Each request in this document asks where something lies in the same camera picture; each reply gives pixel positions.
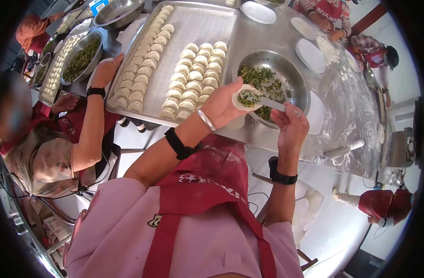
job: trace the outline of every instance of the stack of white plates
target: stack of white plates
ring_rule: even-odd
[[[310,41],[300,39],[296,45],[296,52],[302,62],[313,72],[323,73],[325,71],[325,56]]]

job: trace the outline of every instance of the metal baking tray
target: metal baking tray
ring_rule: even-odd
[[[164,24],[172,24],[175,27],[174,33],[157,63],[156,70],[153,70],[147,85],[147,92],[144,96],[144,110],[142,113],[126,111],[113,108],[113,103],[117,99],[114,95],[119,90],[119,84],[122,80],[122,72],[133,58],[136,47],[144,37],[151,22],[166,5],[173,6]],[[105,108],[107,111],[125,115],[133,118],[151,121],[154,123],[175,127],[179,122],[168,118],[159,117],[161,106],[166,99],[166,93],[169,90],[170,77],[174,74],[176,63],[179,61],[179,55],[188,43],[195,43],[198,46],[204,42],[214,44],[218,41],[224,41],[227,44],[226,59],[222,69],[219,85],[222,85],[228,71],[228,61],[232,55],[236,28],[240,17],[240,11],[234,8],[227,8],[207,3],[167,1],[159,3],[153,12],[148,16],[144,25],[138,30],[133,38],[129,48],[126,51],[124,61],[121,64],[112,86],[107,93]]]

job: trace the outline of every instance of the woman's left hand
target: woman's left hand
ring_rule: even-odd
[[[201,110],[206,114],[216,129],[219,129],[231,120],[248,114],[249,111],[238,110],[232,104],[232,94],[242,86],[242,78],[238,76],[235,82],[218,87],[206,100]]]

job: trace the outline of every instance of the bowl of filling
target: bowl of filling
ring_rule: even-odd
[[[311,104],[311,96],[306,88],[303,76],[294,64],[285,57],[268,50],[249,53],[232,69],[233,81],[241,76],[244,84],[255,87],[261,96],[278,103],[289,102],[300,108],[305,116]],[[244,106],[255,103],[245,101]],[[270,118],[271,108],[262,106],[249,113],[256,121],[272,129],[279,127]]]
[[[88,33],[68,53],[62,67],[61,83],[70,85],[89,77],[101,60],[102,52],[102,33]]]

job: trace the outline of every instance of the red apron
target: red apron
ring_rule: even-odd
[[[276,277],[270,244],[263,238],[263,227],[248,208],[248,166],[244,145],[231,139],[209,135],[203,149],[178,164],[156,186],[161,187],[159,215],[142,273],[143,278],[169,277],[176,232],[182,215],[200,214],[226,203],[235,217],[257,237],[261,273]]]
[[[326,0],[321,0],[317,5],[314,6],[314,10],[321,17],[326,18],[331,23],[330,31],[334,30],[334,22],[342,15],[342,3],[339,2],[339,6],[336,7]],[[308,16],[308,13],[298,4],[298,12]]]

